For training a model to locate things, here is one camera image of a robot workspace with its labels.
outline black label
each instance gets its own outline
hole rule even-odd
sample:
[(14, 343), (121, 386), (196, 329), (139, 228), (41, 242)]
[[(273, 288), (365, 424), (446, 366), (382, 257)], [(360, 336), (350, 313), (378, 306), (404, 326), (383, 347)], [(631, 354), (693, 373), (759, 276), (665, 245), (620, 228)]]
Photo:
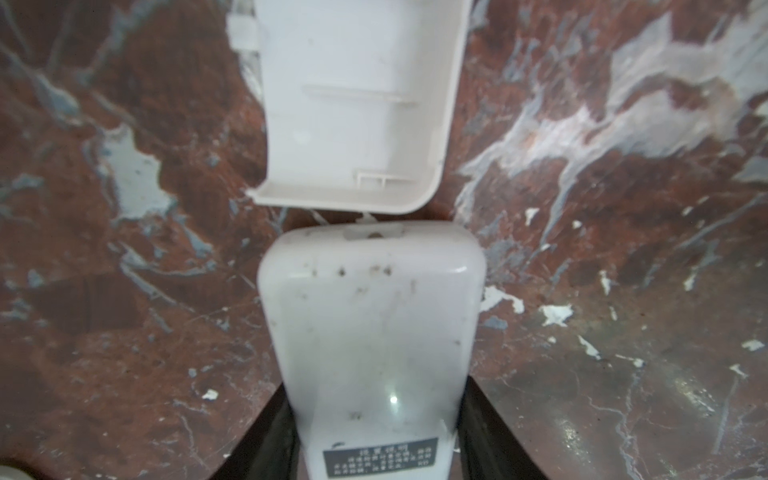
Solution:
[(400, 472), (435, 464), (437, 439), (352, 450), (325, 450), (328, 478)]

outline white plastic device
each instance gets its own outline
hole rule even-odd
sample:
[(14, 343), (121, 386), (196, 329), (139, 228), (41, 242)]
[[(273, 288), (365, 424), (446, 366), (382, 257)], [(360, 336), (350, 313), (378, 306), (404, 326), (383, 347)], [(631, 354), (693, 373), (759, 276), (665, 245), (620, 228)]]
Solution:
[(442, 177), (472, 0), (255, 6), (256, 21), (229, 25), (258, 49), (263, 81), (267, 175), (248, 195), (387, 214), (424, 205)]
[(449, 222), (282, 235), (258, 284), (312, 480), (446, 480), (485, 278)]

